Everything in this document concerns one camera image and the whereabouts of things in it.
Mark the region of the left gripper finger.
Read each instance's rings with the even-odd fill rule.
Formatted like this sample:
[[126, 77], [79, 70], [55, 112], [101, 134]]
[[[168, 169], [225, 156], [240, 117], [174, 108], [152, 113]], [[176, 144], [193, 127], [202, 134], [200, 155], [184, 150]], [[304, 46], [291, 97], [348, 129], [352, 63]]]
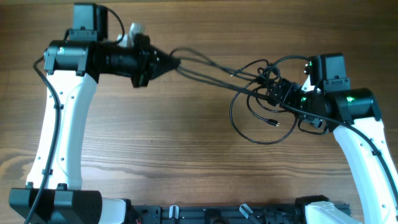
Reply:
[[180, 65], [180, 59], [161, 50], [156, 50], [156, 60], [159, 70], [174, 70]]
[[165, 64], [156, 64], [150, 68], [150, 79], [154, 80], [161, 75], [175, 70], [179, 66], [178, 63], [165, 63]]

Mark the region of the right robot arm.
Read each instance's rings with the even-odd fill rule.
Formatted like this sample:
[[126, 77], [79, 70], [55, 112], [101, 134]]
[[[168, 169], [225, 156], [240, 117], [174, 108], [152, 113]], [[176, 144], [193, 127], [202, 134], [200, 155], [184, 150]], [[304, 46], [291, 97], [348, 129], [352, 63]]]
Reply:
[[397, 170], [371, 90], [351, 88], [341, 53], [305, 58], [304, 85], [265, 69], [269, 102], [304, 119], [319, 119], [333, 133], [349, 164], [366, 223], [397, 223]]

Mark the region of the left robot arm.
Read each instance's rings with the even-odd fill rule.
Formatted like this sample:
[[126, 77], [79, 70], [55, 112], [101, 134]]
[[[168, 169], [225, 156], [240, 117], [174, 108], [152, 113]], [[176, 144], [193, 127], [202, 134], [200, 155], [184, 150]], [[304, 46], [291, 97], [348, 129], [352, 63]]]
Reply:
[[13, 188], [9, 205], [26, 223], [141, 223], [128, 199], [83, 190], [81, 151], [85, 124], [99, 77], [111, 74], [145, 87], [180, 65], [156, 47], [140, 25], [108, 39], [111, 9], [76, 3], [73, 25], [46, 48], [38, 70], [47, 87], [44, 122], [34, 164], [23, 188]]

